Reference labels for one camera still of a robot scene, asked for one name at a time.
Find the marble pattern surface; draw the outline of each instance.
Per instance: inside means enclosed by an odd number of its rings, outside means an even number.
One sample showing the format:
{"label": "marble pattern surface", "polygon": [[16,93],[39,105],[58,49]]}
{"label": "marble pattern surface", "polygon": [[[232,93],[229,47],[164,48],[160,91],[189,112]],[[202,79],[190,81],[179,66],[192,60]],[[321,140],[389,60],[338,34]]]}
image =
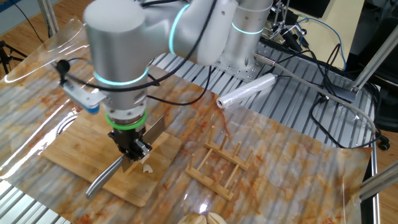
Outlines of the marble pattern surface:
{"label": "marble pattern surface", "polygon": [[[177,223],[195,211],[220,214],[227,223],[360,223],[358,191],[371,149],[338,149],[243,107],[223,111],[216,95],[206,92],[191,106],[147,100],[149,124],[165,115],[166,132],[183,142],[180,152],[144,208],[101,190],[90,200],[89,183],[41,156],[65,118],[81,109],[58,86],[52,66],[60,58],[89,58],[82,24],[73,20],[0,81],[0,178],[48,206],[67,220],[82,223]],[[71,73],[89,80],[92,68],[72,63]],[[152,67],[155,77],[164,71]],[[172,76],[149,94],[170,101],[190,101],[202,88]],[[239,157],[254,149],[252,165],[239,170],[230,202],[184,173],[190,154],[205,156],[203,143],[211,126],[213,141],[227,150],[242,141]],[[212,154],[212,178],[234,165]]]}

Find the teal led ring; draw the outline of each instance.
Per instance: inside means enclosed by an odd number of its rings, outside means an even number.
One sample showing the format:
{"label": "teal led ring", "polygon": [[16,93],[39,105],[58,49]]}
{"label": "teal led ring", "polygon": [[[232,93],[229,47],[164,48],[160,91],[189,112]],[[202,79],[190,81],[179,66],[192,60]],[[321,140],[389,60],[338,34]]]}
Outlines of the teal led ring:
{"label": "teal led ring", "polygon": [[260,30],[260,31],[258,31],[258,32],[247,32],[247,31],[243,31],[243,30],[237,28],[233,23],[232,23],[232,26],[233,26],[237,31],[239,31],[239,32],[241,32],[241,33],[243,33],[243,34],[249,34],[249,35],[260,34],[260,33],[264,30],[264,28],[263,28],[262,30]]}
{"label": "teal led ring", "polygon": [[114,129],[122,130],[122,131],[128,131],[132,130],[135,128],[138,128],[139,126],[143,125],[145,123],[145,120],[147,119],[147,111],[145,110],[144,115],[142,116],[141,120],[138,122],[131,124],[131,125],[120,125],[120,124],[115,124],[111,121],[109,118],[108,114],[105,113],[105,120],[108,122],[110,126],[112,126]]}
{"label": "teal led ring", "polygon": [[140,77],[136,78],[135,80],[131,80],[131,81],[127,81],[127,82],[114,82],[114,81],[106,80],[103,77],[101,77],[100,75],[98,75],[96,71],[93,72],[93,75],[101,83],[111,85],[111,86],[125,86],[125,85],[134,84],[134,83],[138,82],[139,80],[142,80],[148,74],[148,71],[149,71],[149,68],[147,67],[147,68],[145,68],[144,73]]}
{"label": "teal led ring", "polygon": [[182,14],[184,11],[189,7],[189,4],[184,6],[180,12],[178,12],[177,16],[174,19],[172,29],[170,31],[170,37],[169,37],[169,50],[171,54],[175,54],[174,52],[174,34],[175,34],[175,29],[177,28],[178,21],[180,20]]}

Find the green ring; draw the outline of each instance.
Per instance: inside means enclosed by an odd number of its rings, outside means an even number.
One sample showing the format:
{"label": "green ring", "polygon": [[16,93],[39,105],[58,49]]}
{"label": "green ring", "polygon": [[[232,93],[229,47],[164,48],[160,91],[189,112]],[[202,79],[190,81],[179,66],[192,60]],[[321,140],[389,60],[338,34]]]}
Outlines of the green ring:
{"label": "green ring", "polygon": [[120,125],[120,124],[113,123],[110,120],[108,114],[105,113],[106,122],[108,122],[108,124],[111,125],[113,128],[122,130],[122,131],[127,131],[127,130],[132,130],[132,129],[138,128],[139,126],[141,126],[145,123],[146,119],[147,119],[147,110],[145,110],[144,115],[142,116],[141,120],[139,120],[138,122],[131,124],[131,125]]}

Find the wooden rack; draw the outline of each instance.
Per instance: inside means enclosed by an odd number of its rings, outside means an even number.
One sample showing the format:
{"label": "wooden rack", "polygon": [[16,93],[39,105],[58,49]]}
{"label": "wooden rack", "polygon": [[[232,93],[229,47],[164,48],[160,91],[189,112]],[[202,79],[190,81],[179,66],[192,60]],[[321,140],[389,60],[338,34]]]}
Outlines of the wooden rack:
{"label": "wooden rack", "polygon": [[[193,158],[195,157],[195,155],[192,154],[191,162],[189,166],[185,169],[185,172],[195,180],[201,182],[206,187],[210,188],[214,192],[224,197],[226,200],[231,200],[232,197],[234,196],[234,193],[232,193],[232,191],[234,190],[236,184],[238,183],[238,180],[234,180],[232,187],[229,190],[227,188],[228,185],[231,183],[232,178],[234,177],[236,171],[238,170],[239,165],[235,166],[234,170],[232,171],[232,174],[229,176],[225,185],[224,186],[220,185],[221,179],[223,178],[224,175],[224,171],[222,170],[220,171],[220,174],[218,175],[216,180],[213,180],[206,176],[206,173],[208,173],[209,171],[209,162],[206,162],[206,160],[209,158],[212,151],[213,151],[212,149],[209,150],[205,158],[203,158],[203,160],[200,162],[200,165],[196,169],[193,167]],[[205,165],[205,170],[203,171],[203,173],[201,173],[199,170],[203,167],[203,165]]]}
{"label": "wooden rack", "polygon": [[[214,128],[215,128],[214,126],[211,127],[210,137],[208,138],[207,142],[205,143],[205,146],[209,149],[209,151],[207,152],[206,156],[202,159],[202,161],[200,162],[199,166],[195,169],[193,167],[193,160],[194,160],[195,155],[192,154],[190,164],[185,169],[185,172],[189,176],[194,178],[195,180],[201,182],[206,187],[210,188],[214,192],[216,192],[219,195],[221,195],[222,197],[224,197],[226,200],[231,200],[233,195],[234,195],[232,193],[232,191],[234,190],[236,184],[238,183],[238,180],[236,180],[236,179],[234,180],[234,182],[233,182],[231,188],[229,188],[229,190],[228,190],[228,185],[231,183],[236,171],[238,171],[239,168],[242,168],[243,170],[247,170],[249,168],[249,166],[250,166],[249,161],[251,160],[254,151],[252,149],[251,152],[250,152],[249,157],[244,161],[243,159],[241,159],[241,158],[239,158],[237,156],[237,153],[239,151],[239,148],[242,145],[242,142],[238,143],[238,145],[236,146],[236,148],[235,148],[235,150],[233,152],[229,152],[226,149],[224,149],[226,140],[228,138],[228,134],[225,134],[223,142],[219,146],[219,145],[217,145],[216,143],[214,143],[212,141]],[[231,175],[229,176],[229,178],[226,181],[224,186],[220,185],[221,179],[223,178],[223,175],[224,175],[224,171],[220,171],[220,173],[219,173],[219,175],[218,175],[216,180],[213,180],[213,179],[211,179],[211,178],[206,176],[206,174],[209,172],[209,165],[208,165],[208,162],[206,160],[210,157],[210,154],[212,152],[217,153],[218,155],[222,156],[226,160],[228,160],[228,161],[232,162],[233,164],[235,164],[235,168],[232,171]],[[204,169],[203,173],[201,173],[200,169],[203,166],[205,166],[205,169]]]}
{"label": "wooden rack", "polygon": [[209,136],[207,142],[205,143],[205,147],[208,149],[213,149],[213,152],[224,157],[226,160],[232,162],[233,164],[239,165],[240,168],[247,170],[250,166],[250,160],[254,153],[253,149],[251,150],[249,157],[244,161],[243,159],[241,159],[237,156],[237,153],[239,151],[239,148],[242,145],[242,142],[238,142],[238,145],[236,146],[235,150],[233,152],[229,152],[226,149],[224,149],[226,140],[228,139],[228,134],[225,134],[223,142],[219,146],[212,141],[214,128],[215,128],[214,126],[211,127],[210,136]]}

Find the knife handle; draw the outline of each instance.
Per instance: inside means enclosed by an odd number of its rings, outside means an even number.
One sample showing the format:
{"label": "knife handle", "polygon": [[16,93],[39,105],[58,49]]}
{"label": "knife handle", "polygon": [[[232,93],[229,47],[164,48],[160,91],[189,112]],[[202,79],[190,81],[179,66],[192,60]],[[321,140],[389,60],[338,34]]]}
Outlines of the knife handle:
{"label": "knife handle", "polygon": [[91,198],[99,189],[105,185],[114,173],[122,166],[123,156],[116,159],[108,168],[106,168],[86,190],[86,198]]}

